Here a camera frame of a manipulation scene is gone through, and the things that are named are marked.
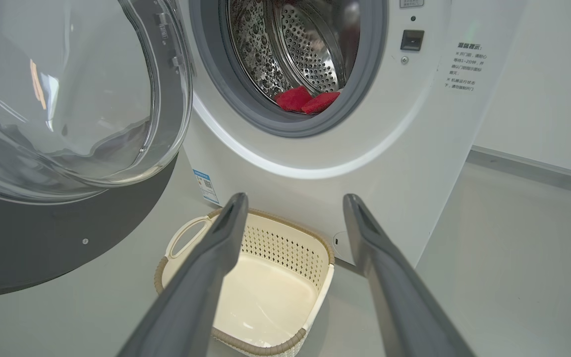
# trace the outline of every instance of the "front-loading washing machine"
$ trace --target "front-loading washing machine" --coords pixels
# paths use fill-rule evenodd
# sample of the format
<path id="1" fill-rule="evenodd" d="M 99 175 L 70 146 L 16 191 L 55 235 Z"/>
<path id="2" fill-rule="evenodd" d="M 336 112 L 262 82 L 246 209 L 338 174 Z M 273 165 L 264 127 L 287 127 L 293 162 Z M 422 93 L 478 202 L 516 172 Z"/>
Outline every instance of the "front-loading washing machine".
<path id="1" fill-rule="evenodd" d="M 356 193 L 415 264 L 524 6 L 0 0 L 0 294 L 128 235 L 183 143 L 205 199 L 247 192 L 351 261 L 342 197 Z M 315 115 L 281 110 L 297 86 L 340 95 Z"/>

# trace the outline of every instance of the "beige plastic basket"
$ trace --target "beige plastic basket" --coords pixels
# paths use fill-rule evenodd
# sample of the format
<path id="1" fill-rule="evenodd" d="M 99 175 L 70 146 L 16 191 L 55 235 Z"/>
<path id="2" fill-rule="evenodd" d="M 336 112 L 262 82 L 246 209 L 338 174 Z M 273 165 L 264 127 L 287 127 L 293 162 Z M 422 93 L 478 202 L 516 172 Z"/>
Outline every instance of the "beige plastic basket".
<path id="1" fill-rule="evenodd" d="M 193 219 L 177 231 L 154 276 L 159 294 L 219 214 Z M 204 227 L 173 255 L 179 238 L 200 222 Z M 249 210 L 239 260 L 224 278 L 211 335 L 247 356 L 293 357 L 325 299 L 334 262 L 331 246 L 319 235 Z"/>

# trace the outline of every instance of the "brown woven basket trim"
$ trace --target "brown woven basket trim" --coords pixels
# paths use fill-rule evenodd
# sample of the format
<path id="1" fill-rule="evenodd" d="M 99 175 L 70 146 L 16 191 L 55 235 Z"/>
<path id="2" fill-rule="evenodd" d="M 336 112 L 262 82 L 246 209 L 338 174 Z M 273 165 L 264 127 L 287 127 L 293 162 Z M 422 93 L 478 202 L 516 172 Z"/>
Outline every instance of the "brown woven basket trim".
<path id="1" fill-rule="evenodd" d="M 160 295 L 165 289 L 163 287 L 163 272 L 165 271 L 166 264 L 169 262 L 167 257 L 163 257 L 158 263 L 156 268 L 156 273 L 154 274 L 154 287 L 156 287 L 156 292 Z"/>
<path id="2" fill-rule="evenodd" d="M 219 215 L 220 212 L 222 212 L 221 208 L 219 210 L 215 210 L 215 211 L 209 213 L 208 217 L 212 219 L 216 215 Z M 328 243 L 327 239 L 324 238 L 322 235 L 319 235 L 318 233 L 315 233 L 314 231 L 311 231 L 310 229 L 299 226 L 298 224 L 287 221 L 286 219 L 283 219 L 283 218 L 281 218 L 277 215 L 274 215 L 272 213 L 268 213 L 268 212 L 264 212 L 264 211 L 260 211 L 260 210 L 254 210 L 252 208 L 249 208 L 248 212 L 252 213 L 253 215 L 256 215 L 256 216 L 260 216 L 260 217 L 267 218 L 267 219 L 272 219 L 272 221 L 276 221 L 276 222 L 279 222 L 281 224 L 285 224 L 288 227 L 297 229 L 303 233 L 306 233 L 306 235 L 310 235 L 310 236 L 314 237 L 317 241 L 319 241 L 319 242 L 321 242 L 321 244 L 323 244 L 323 247 L 325 247 L 325 249 L 327 251 L 327 256 L 329 257 L 329 264 L 335 263 L 334 248 L 331 246 L 331 244 Z"/>
<path id="3" fill-rule="evenodd" d="M 227 343 L 233 346 L 234 348 L 238 348 L 242 351 L 246 351 L 248 353 L 257 356 L 273 356 L 273 355 L 278 355 L 280 353 L 284 353 L 290 350 L 290 348 L 293 348 L 297 343 L 299 343 L 303 339 L 303 337 L 305 337 L 306 333 L 307 331 L 304 328 L 302 328 L 291 339 L 285 341 L 285 343 L 272 347 L 259 347 L 247 343 L 245 341 L 241 341 L 240 339 L 236 339 L 235 337 L 232 337 L 231 335 L 226 334 L 215 327 L 211 328 L 211 335 L 213 335 L 213 337 L 215 337 L 216 339 L 224 343 Z"/>

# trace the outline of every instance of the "red cloth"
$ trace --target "red cloth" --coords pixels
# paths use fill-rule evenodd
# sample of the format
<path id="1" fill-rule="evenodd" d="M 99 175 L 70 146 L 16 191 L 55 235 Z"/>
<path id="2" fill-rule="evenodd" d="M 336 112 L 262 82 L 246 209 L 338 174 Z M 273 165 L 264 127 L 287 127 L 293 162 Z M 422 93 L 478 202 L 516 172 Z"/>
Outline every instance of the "red cloth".
<path id="1" fill-rule="evenodd" d="M 312 96 L 304 86 L 292 88 L 291 90 L 284 91 L 275 95 L 275 102 L 284 111 L 300 112 L 301 107 L 307 102 L 312 100 Z"/>
<path id="2" fill-rule="evenodd" d="M 338 98 L 340 93 L 320 93 L 317 95 L 315 99 L 310 100 L 307 102 L 301 110 L 304 111 L 307 115 L 312 113 L 321 113 L 322 111 L 326 110 L 330 104 L 334 103 L 334 101 Z"/>

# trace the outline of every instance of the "gray floor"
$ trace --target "gray floor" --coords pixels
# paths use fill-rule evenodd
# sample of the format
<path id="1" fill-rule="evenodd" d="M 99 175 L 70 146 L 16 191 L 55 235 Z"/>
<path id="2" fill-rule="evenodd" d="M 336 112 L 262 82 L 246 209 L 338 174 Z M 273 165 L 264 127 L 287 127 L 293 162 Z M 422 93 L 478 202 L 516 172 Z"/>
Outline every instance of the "gray floor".
<path id="1" fill-rule="evenodd" d="M 132 235 L 72 273 L 0 296 L 0 356 L 114 356 L 156 298 L 170 237 L 212 209 L 182 153 Z M 479 357 L 571 356 L 571 179 L 471 155 L 417 270 Z M 367 281 L 337 267 L 299 356 L 382 355 Z M 213 341 L 208 356 L 240 354 Z"/>

